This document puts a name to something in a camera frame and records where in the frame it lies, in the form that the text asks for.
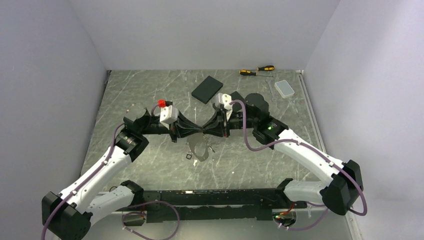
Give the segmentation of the large metal keyring with keys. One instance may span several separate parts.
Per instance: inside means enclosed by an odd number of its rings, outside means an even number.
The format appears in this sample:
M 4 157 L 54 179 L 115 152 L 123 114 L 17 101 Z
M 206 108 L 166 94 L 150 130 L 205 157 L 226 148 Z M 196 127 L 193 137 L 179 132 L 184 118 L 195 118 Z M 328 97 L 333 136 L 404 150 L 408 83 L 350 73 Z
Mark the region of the large metal keyring with keys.
M 187 137 L 189 155 L 199 162 L 204 162 L 210 157 L 210 152 L 215 153 L 209 138 L 204 133 L 195 133 Z

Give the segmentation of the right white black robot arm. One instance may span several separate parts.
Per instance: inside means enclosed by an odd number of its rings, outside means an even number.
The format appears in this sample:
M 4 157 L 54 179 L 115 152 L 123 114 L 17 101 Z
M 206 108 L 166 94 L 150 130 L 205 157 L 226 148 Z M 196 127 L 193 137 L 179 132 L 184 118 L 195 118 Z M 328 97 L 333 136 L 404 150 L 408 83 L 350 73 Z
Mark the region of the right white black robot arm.
M 344 162 L 331 157 L 302 139 L 270 115 L 269 103 L 261 94 L 250 93 L 240 100 L 220 92 L 213 107 L 216 112 L 203 126 L 205 134 L 229 137 L 231 130 L 242 130 L 250 151 L 281 152 L 318 177 L 317 182 L 284 180 L 275 194 L 280 207 L 303 201 L 324 205 L 341 216 L 347 212 L 358 216 L 368 213 L 360 166 L 353 160 Z

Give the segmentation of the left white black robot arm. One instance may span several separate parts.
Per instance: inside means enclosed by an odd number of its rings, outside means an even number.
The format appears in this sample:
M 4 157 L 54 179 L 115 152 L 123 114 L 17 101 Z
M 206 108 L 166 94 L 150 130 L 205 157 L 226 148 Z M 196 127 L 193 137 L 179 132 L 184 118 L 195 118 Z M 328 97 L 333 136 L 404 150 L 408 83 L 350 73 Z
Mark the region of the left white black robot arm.
M 148 110 L 128 112 L 113 131 L 111 143 L 100 159 L 70 186 L 43 197 L 41 239 L 51 232 L 58 240 L 81 240 L 95 223 L 116 210 L 163 204 L 162 200 L 148 197 L 144 189 L 131 180 L 99 196 L 106 183 L 146 149 L 147 135 L 168 134 L 176 141 L 203 131 L 170 101 L 160 102 L 157 107 L 160 108 L 158 115 Z

